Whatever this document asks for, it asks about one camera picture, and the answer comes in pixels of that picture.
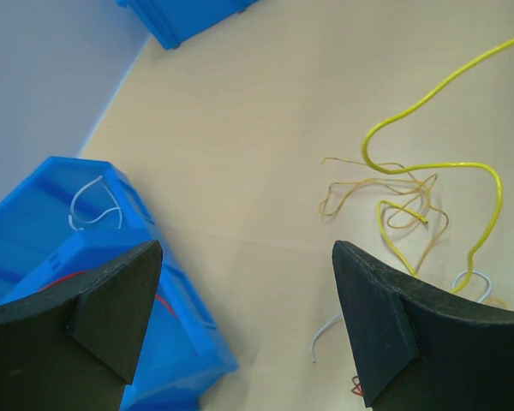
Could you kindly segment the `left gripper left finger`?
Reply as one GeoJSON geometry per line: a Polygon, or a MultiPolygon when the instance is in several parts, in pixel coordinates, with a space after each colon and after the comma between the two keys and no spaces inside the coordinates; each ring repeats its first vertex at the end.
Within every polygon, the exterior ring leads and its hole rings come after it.
{"type": "Polygon", "coordinates": [[[0,306],[0,410],[118,410],[162,265],[148,241],[0,306]]]}

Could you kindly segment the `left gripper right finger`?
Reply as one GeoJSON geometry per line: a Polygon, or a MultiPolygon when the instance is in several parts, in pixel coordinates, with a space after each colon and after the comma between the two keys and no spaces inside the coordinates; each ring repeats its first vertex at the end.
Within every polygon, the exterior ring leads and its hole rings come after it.
{"type": "Polygon", "coordinates": [[[514,410],[514,312],[411,277],[347,241],[332,264],[365,405],[514,410]]]}

